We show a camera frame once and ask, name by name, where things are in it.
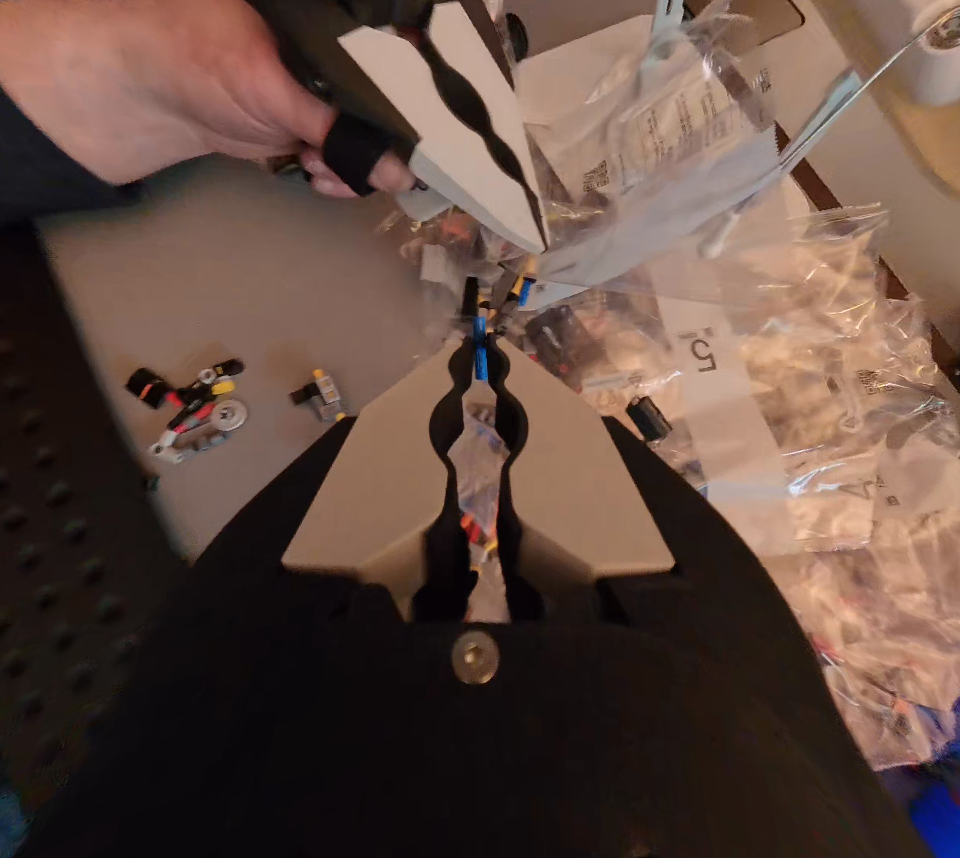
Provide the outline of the pile of clear lego bags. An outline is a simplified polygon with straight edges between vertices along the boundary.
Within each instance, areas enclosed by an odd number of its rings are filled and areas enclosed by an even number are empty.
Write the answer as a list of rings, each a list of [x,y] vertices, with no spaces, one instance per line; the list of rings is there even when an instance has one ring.
[[[780,150],[748,19],[655,5],[518,69],[551,252],[430,204],[400,254],[436,331],[478,281],[490,331],[738,530],[873,768],[932,764],[958,749],[958,417],[918,301],[886,295],[884,210],[808,213],[789,175],[862,86]]]

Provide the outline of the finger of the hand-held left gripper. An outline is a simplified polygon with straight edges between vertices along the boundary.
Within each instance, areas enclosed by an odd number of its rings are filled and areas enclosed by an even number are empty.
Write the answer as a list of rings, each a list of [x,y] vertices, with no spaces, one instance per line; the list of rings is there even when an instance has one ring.
[[[461,194],[440,168],[443,149],[453,137],[453,116],[437,88],[440,73],[431,69],[439,64],[439,58],[429,36],[414,43],[398,34],[360,26],[340,36],[339,43],[413,130],[409,168],[414,175],[487,228],[474,216],[472,207],[464,206]],[[542,253],[546,249],[523,251]]]
[[[547,249],[533,156],[509,78],[458,2],[434,7],[429,44],[453,116],[439,167],[487,228],[523,250]]]

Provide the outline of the clear plastic bag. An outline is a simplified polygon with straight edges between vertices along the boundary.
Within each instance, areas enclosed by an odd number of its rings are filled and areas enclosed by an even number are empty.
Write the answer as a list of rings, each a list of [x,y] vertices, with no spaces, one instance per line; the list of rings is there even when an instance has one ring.
[[[515,82],[551,237],[538,280],[594,287],[682,241],[722,247],[777,179],[753,20],[712,0],[671,28],[641,15],[522,60]]]

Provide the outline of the small clear bag of pins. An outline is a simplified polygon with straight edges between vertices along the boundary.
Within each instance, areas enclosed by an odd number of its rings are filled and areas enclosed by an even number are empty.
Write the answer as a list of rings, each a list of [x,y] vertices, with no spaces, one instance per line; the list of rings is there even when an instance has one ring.
[[[463,431],[449,457],[457,477],[461,526],[466,533],[471,567],[478,571],[498,557],[498,511],[501,472],[508,449],[495,428],[496,409],[479,400],[462,408]]]

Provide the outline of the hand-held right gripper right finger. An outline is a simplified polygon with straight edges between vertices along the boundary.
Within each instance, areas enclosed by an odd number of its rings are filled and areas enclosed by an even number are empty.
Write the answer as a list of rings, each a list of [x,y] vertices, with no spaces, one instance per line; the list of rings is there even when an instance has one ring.
[[[510,621],[592,620],[602,582],[668,574],[674,556],[600,415],[512,344],[487,349]]]

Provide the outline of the person's left forearm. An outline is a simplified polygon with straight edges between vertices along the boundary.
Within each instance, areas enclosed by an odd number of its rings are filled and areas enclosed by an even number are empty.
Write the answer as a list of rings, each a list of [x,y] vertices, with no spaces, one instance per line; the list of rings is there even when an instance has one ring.
[[[142,183],[119,186],[78,164],[1,92],[1,224],[137,201]]]

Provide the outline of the grey yellow lego connector assembly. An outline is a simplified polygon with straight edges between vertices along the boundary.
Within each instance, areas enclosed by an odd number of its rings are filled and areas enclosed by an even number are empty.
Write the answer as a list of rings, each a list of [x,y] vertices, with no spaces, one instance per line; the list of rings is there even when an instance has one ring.
[[[294,407],[306,407],[323,424],[336,423],[347,416],[343,396],[333,378],[323,369],[314,369],[305,385],[289,394]]]

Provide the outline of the blue plastic bin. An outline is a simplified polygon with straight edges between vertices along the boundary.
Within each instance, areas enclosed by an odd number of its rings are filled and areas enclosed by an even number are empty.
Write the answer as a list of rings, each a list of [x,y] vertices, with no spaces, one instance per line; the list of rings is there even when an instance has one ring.
[[[913,827],[933,856],[959,856],[958,741],[930,762],[883,772],[881,780],[908,811]]]

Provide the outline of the person's left hand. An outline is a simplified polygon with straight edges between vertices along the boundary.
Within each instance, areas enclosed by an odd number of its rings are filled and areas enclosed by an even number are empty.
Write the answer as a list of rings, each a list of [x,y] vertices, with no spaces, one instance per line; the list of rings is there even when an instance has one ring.
[[[245,0],[2,0],[1,33],[6,96],[100,180],[297,155],[315,191],[357,197],[322,153],[338,112]]]

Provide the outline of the large clear bag white label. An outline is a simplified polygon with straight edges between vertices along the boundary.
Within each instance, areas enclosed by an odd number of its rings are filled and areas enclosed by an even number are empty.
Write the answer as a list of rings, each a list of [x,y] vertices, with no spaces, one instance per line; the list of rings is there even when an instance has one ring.
[[[829,378],[773,356],[750,377],[748,343],[721,305],[584,291],[527,316],[522,344],[602,414],[650,396],[673,426],[652,444],[759,557],[852,551],[874,528],[876,459],[855,441]]]

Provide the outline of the black lego panel red stripe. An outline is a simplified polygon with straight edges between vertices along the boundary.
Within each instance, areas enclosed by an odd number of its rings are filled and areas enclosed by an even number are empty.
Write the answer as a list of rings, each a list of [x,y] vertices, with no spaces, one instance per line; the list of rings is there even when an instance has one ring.
[[[136,369],[127,379],[124,388],[153,410],[168,404],[169,396],[175,392],[166,379],[147,368]]]

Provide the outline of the black perforated pad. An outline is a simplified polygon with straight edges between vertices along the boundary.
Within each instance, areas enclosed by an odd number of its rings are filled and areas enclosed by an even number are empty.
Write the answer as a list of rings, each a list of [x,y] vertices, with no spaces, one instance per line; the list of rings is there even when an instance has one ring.
[[[1,235],[2,787],[86,758],[181,576],[30,225]]]

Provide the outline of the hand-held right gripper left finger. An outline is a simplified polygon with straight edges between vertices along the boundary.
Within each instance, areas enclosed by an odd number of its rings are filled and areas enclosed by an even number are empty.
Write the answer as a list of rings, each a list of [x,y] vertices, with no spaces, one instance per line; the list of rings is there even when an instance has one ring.
[[[450,450],[473,378],[474,341],[450,340],[364,407],[284,552],[286,569],[382,586],[417,620],[466,617],[475,580]]]

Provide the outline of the blue black lego pin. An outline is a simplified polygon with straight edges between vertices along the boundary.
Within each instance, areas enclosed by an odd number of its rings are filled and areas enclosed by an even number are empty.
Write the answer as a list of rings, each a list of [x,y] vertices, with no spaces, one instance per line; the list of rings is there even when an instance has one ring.
[[[491,314],[489,289],[476,276],[468,276],[462,289],[460,323],[473,347],[473,373],[478,382],[489,382],[488,327]]]

